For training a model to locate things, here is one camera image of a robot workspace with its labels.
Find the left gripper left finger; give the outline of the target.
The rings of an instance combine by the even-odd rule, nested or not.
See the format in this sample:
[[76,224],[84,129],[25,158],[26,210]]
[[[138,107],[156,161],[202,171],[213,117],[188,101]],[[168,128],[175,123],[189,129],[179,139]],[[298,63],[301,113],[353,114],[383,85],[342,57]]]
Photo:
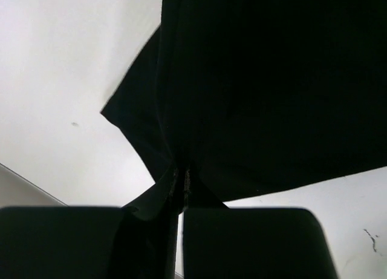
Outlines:
[[1,209],[2,278],[173,278],[178,171],[123,207]]

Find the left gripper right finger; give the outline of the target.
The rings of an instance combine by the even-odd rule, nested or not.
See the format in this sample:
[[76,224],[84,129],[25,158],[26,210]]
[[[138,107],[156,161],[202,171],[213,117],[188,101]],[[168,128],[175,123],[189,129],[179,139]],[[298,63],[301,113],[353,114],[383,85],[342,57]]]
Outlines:
[[324,232],[303,208],[228,208],[195,168],[184,177],[185,278],[337,278]]

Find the black skirt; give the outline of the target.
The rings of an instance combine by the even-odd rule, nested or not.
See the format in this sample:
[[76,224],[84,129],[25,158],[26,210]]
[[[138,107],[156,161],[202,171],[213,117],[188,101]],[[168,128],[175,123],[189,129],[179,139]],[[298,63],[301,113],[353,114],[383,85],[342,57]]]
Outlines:
[[102,115],[224,201],[386,166],[386,0],[163,0]]

